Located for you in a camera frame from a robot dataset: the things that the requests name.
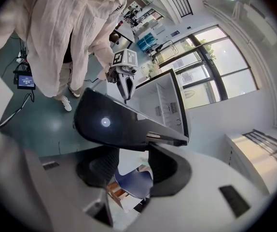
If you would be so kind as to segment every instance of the blue chair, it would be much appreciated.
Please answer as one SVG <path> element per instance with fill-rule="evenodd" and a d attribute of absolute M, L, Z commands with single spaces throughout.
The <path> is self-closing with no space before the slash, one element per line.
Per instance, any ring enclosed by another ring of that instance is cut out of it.
<path fill-rule="evenodd" d="M 114 177 L 121 189 L 138 199 L 146 198 L 152 188 L 152 176 L 148 171 L 139 172 L 135 169 L 120 175 L 117 169 Z"/>

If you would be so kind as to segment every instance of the window frame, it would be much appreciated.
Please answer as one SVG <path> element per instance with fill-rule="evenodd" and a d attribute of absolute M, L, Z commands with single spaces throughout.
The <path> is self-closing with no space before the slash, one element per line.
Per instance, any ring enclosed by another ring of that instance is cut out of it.
<path fill-rule="evenodd" d="M 142 16 L 140 16 L 138 19 L 142 18 L 144 15 L 152 15 L 152 14 L 155 13 L 155 12 L 158 13 L 158 14 L 160 15 L 160 17 L 157 18 L 156 21 L 158 21 L 158 20 L 164 18 L 164 16 L 163 16 L 160 12 L 158 12 L 158 11 L 156 11 L 156 10 L 154 10 L 154 9 L 150 9 L 149 11 L 147 11 L 146 13 L 144 13 Z"/>
<path fill-rule="evenodd" d="M 214 28 L 219 28 L 224 33 L 225 37 L 222 37 L 222 38 L 219 38 L 219 39 L 216 39 L 216 40 L 204 43 L 204 44 L 201 44 L 200 41 L 195 37 L 199 33 L 202 33 L 202 32 L 214 29 Z M 187 89 L 187 88 L 190 88 L 190 87 L 193 87 L 193 86 L 196 86 L 196 85 L 199 85 L 199 84 L 203 84 L 203 83 L 206 83 L 206 82 L 209 82 L 209 81 L 215 81 L 215 84 L 216 84 L 216 87 L 218 89 L 218 93 L 219 93 L 219 96 L 220 96 L 220 101 L 224 101 L 224 100 L 227 100 L 229 98 L 228 98 L 227 91 L 226 91 L 226 88 L 224 86 L 224 82 L 223 82 L 222 78 L 226 77 L 226 76 L 229 76 L 229 75 L 232 75 L 232 74 L 235 74 L 235 73 L 238 73 L 238 72 L 245 71 L 245 70 L 249 70 L 250 71 L 252 79 L 253 79 L 254 84 L 255 84 L 255 87 L 256 87 L 257 90 L 259 89 L 258 85 L 256 83 L 256 80 L 254 78 L 252 69 L 251 69 L 250 65 L 248 64 L 246 58 L 244 57 L 244 55 L 242 54 L 240 49 L 237 47 L 235 42 L 231 39 L 231 37 L 228 36 L 228 34 L 225 31 L 223 31 L 223 29 L 221 29 L 221 27 L 219 27 L 219 25 L 214 25 L 212 27 L 200 30 L 200 31 L 195 32 L 193 34 L 189 34 L 188 36 L 178 40 L 177 42 L 174 42 L 174 44 L 178 43 L 180 41 L 183 41 L 185 39 L 190 39 L 191 42 L 195 45 L 195 47 L 193 49 L 191 49 L 191 50 L 188 50 L 188 51 L 186 51 L 186 52 L 176 56 L 176 57 L 171 57 L 171 58 L 168 58 L 167 60 L 161 62 L 159 64 L 159 68 L 162 68 L 162 67 L 164 67 L 164 66 L 166 66 L 166 65 L 168 65 L 168 64 L 170 64 L 170 63 L 172 63 L 172 62 L 174 62 L 174 61 L 176 61 L 176 60 L 178 60 L 178 59 L 180 59 L 180 58 L 182 58 L 182 57 L 184 57 L 186 55 L 189 55 L 189 54 L 191 54 L 191 53 L 196 51 L 199 54 L 199 56 L 202 59 L 202 61 L 199 62 L 199 63 L 190 64 L 190 65 L 185 66 L 185 67 L 183 67 L 181 69 L 178 69 L 176 71 L 174 70 L 175 74 L 178 75 L 178 74 L 181 74 L 181 73 L 183 73 L 185 71 L 188 71 L 190 69 L 198 67 L 199 65 L 205 65 L 210 77 L 202 79 L 202 80 L 199 80 L 199 81 L 196 81 L 196 82 L 193 82 L 193 83 L 190 83 L 190 84 L 187 84 L 187 85 L 183 85 L 182 86 L 183 89 Z M 234 47 L 238 50 L 238 52 L 240 53 L 240 55 L 244 59 L 247 67 L 243 68 L 243 69 L 240 69 L 240 70 L 237 70 L 237 71 L 233 71 L 233 72 L 221 75 L 219 73 L 219 71 L 218 71 L 214 61 L 211 58 L 208 58 L 209 53 L 204 48 L 204 46 L 205 45 L 210 45 L 210 44 L 213 44 L 213 43 L 217 43 L 217 42 L 221 42 L 221 41 L 227 40 L 227 39 L 230 40 L 233 43 Z M 171 45 L 168 45 L 167 47 L 163 48 L 159 53 L 155 54 L 153 56 L 153 58 L 155 58 L 157 55 L 161 54 L 161 52 L 163 50 L 167 49 L 168 47 L 171 47 Z"/>

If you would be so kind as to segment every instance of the gray floor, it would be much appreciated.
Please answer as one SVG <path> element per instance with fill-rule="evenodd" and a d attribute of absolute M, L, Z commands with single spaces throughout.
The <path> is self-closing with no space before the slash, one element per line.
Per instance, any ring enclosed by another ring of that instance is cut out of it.
<path fill-rule="evenodd" d="M 113 228 L 117 231 L 125 231 L 140 215 L 135 209 L 126 213 L 111 197 L 108 196 Z"/>
<path fill-rule="evenodd" d="M 119 45 L 116 45 L 113 51 L 124 49 L 127 46 L 127 40 L 121 39 Z M 138 53 L 139 66 L 149 60 L 136 44 L 132 44 L 130 49 Z M 18 55 L 18 52 L 19 40 L 10 38 L 7 44 L 0 50 L 0 75 L 2 75 L 5 67 Z M 12 63 L 7 68 L 3 77 L 3 80 L 13 91 L 14 95 L 1 121 L 22 105 L 25 94 L 29 92 L 28 90 L 18 90 L 16 85 L 13 84 L 13 70 L 17 65 L 17 62 Z M 96 79 L 101 69 L 102 67 L 95 56 L 91 55 L 86 79 Z M 84 86 L 90 87 L 93 84 L 85 82 Z M 100 83 L 96 87 L 96 90 L 106 93 L 106 82 Z M 15 138 L 23 148 L 36 151 L 39 156 L 65 154 L 98 146 L 93 142 L 85 140 L 73 128 L 73 116 L 79 99 L 73 97 L 68 90 L 65 90 L 64 94 L 70 100 L 72 106 L 71 112 L 67 112 L 60 102 L 45 97 L 38 89 L 35 90 L 34 94 L 35 102 L 32 103 L 29 100 L 24 109 L 0 130 L 2 133 Z"/>

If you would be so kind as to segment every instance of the desk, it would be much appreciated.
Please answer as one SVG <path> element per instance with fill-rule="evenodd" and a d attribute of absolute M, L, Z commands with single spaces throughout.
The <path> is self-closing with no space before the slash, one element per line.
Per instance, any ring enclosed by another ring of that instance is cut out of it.
<path fill-rule="evenodd" d="M 131 44 L 135 41 L 131 26 L 127 22 L 124 22 L 118 29 L 114 29 L 113 32 L 116 32 L 119 35 L 119 38 L 123 36 L 128 41 L 130 41 L 130 44 L 127 48 L 129 48 Z"/>

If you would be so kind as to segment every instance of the blue floor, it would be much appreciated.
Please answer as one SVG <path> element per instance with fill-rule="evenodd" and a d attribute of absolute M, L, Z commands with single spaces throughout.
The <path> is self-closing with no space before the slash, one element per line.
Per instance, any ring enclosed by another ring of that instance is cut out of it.
<path fill-rule="evenodd" d="M 127 45 L 127 40 L 121 39 L 119 45 L 116 45 L 113 51 L 124 49 Z M 19 40 L 10 38 L 0 50 L 0 75 L 4 72 L 5 67 L 18 55 L 19 49 Z M 149 60 L 149 57 L 144 55 L 136 44 L 132 44 L 130 49 L 138 53 L 139 66 Z M 8 118 L 19 108 L 22 105 L 25 94 L 29 93 L 28 90 L 17 89 L 16 85 L 13 84 L 13 70 L 17 65 L 18 63 L 14 61 L 7 68 L 3 77 L 4 82 L 13 91 L 14 95 L 1 121 Z M 98 60 L 95 56 L 90 55 L 85 79 L 96 79 L 101 70 L 102 67 Z M 85 82 L 84 86 L 91 87 L 93 84 Z M 100 83 L 96 90 L 106 93 L 106 82 Z M 73 116 L 79 99 L 73 97 L 68 90 L 65 90 L 64 94 L 70 100 L 71 112 L 67 112 L 61 102 L 45 97 L 38 89 L 35 90 L 34 94 L 35 102 L 32 103 L 29 100 L 24 109 L 0 130 L 2 133 L 16 139 L 21 147 L 36 151 L 39 156 L 65 154 L 98 146 L 98 144 L 85 140 L 73 128 Z"/>

